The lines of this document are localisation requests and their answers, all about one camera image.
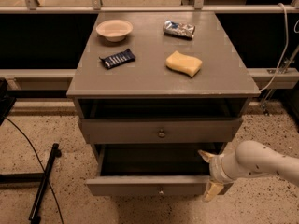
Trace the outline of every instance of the white bowl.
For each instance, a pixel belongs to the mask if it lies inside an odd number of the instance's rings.
[[[122,41],[133,30],[133,25],[124,20],[108,20],[96,27],[96,32],[104,36],[108,41]]]

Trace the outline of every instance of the gray cabinet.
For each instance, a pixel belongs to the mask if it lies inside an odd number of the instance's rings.
[[[134,26],[120,43],[95,32],[111,19]],[[168,19],[194,24],[194,39],[164,35]],[[99,61],[128,48],[132,63],[106,70]],[[203,61],[195,77],[166,68],[176,50]],[[259,93],[215,14],[100,12],[67,93],[98,161],[92,194],[203,194],[209,169],[198,149],[222,152]]]

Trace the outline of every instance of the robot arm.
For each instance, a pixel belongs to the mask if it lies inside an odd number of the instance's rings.
[[[299,186],[299,159],[282,155],[256,141],[245,141],[231,154],[213,155],[199,150],[209,162],[210,183],[206,186],[204,201],[208,202],[224,187],[238,178],[277,175]]]

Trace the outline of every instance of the cabinet top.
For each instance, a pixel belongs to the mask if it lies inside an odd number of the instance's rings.
[[[107,20],[127,20],[133,31],[112,43],[96,26]],[[165,35],[166,20],[195,25],[194,38]],[[104,58],[130,49],[134,62],[107,70]],[[201,70],[193,77],[165,66],[174,51],[199,58]],[[259,89],[221,27],[210,12],[101,12],[78,64],[69,97],[253,97]]]

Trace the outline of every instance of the yellow sponge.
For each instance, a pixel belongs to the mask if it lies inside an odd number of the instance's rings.
[[[202,67],[202,63],[198,58],[183,55],[178,51],[175,51],[166,59],[166,66],[168,68],[186,73],[190,77],[194,77]]]

